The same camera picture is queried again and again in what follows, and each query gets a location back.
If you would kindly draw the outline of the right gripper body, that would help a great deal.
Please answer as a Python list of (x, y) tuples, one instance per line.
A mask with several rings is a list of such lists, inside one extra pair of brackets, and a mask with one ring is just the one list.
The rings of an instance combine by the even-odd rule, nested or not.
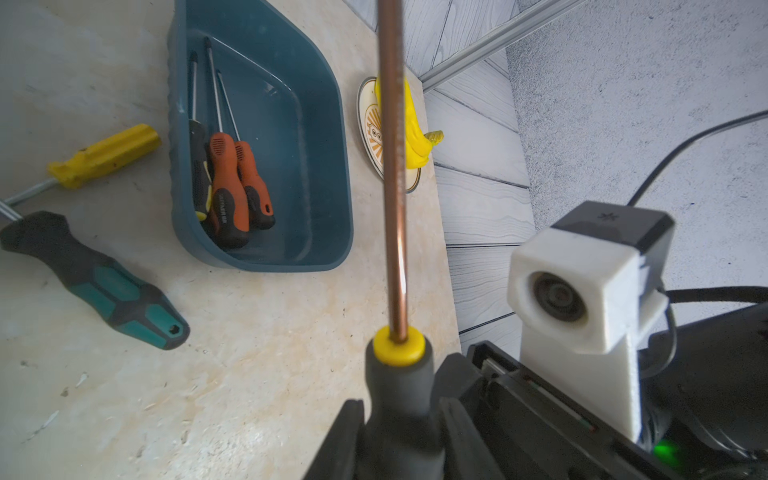
[(445, 358), (433, 400), (458, 399), (504, 479), (676, 479), (671, 467), (494, 344)]

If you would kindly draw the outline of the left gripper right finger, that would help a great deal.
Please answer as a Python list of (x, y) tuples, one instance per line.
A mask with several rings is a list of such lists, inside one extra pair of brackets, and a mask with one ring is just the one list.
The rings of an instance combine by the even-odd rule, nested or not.
[(439, 414), (445, 447), (445, 479), (505, 478), (458, 399), (441, 398)]

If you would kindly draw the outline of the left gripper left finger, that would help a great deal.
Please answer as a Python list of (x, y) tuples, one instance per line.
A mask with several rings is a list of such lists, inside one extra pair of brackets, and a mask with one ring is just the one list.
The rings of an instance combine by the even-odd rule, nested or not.
[(354, 479), (358, 439), (363, 425), (363, 401), (346, 400), (303, 479)]

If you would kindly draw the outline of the orange screwdriver small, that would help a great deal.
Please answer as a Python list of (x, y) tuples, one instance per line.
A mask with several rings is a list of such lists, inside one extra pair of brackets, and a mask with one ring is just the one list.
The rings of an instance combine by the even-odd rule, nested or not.
[(255, 156), (250, 144), (241, 138), (223, 80), (223, 75), (220, 70), (216, 70), (216, 76), (235, 133), (235, 151), (238, 163), (238, 174), (247, 198), (250, 227), (251, 229), (256, 230), (269, 230), (273, 228), (276, 223), (269, 190), (264, 179), (258, 172)]

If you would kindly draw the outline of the black yellow copper-shaft screwdriver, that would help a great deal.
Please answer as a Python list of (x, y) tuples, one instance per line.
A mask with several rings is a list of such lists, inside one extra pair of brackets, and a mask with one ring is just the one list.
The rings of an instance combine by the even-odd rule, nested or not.
[(445, 451), (431, 404), (433, 349), (408, 320), (401, 2), (379, 2), (378, 18), (389, 322), (366, 349), (371, 414), (361, 433), (357, 475), (361, 479), (440, 479)]

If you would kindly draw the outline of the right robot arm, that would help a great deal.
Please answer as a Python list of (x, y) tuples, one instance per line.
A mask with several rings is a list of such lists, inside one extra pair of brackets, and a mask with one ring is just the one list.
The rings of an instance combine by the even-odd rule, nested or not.
[(763, 479), (767, 307), (679, 328), (675, 359), (642, 382), (631, 440), (491, 342), (445, 359), (438, 397), (458, 400), (470, 436), (449, 479)]

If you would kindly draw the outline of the orange screwdriver large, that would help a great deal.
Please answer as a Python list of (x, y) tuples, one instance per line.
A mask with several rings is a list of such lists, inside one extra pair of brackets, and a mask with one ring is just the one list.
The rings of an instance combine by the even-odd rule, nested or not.
[(233, 138), (224, 131), (212, 42), (204, 38), (210, 68), (217, 129), (209, 140), (209, 153), (214, 167), (212, 210), (215, 239), (222, 248), (237, 249), (248, 243), (249, 220), (247, 199), (238, 176)]

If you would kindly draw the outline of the black yellow-tip screwdriver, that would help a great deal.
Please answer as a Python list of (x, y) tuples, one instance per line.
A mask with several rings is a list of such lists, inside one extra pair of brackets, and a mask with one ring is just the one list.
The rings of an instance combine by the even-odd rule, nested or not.
[(197, 118), (198, 97), (198, 55), (195, 51), (189, 57), (189, 136), (190, 159), (192, 172), (192, 199), (195, 215), (202, 229), (213, 239), (214, 225), (209, 217), (212, 204), (212, 180), (208, 167), (206, 140), (208, 135), (205, 126)]

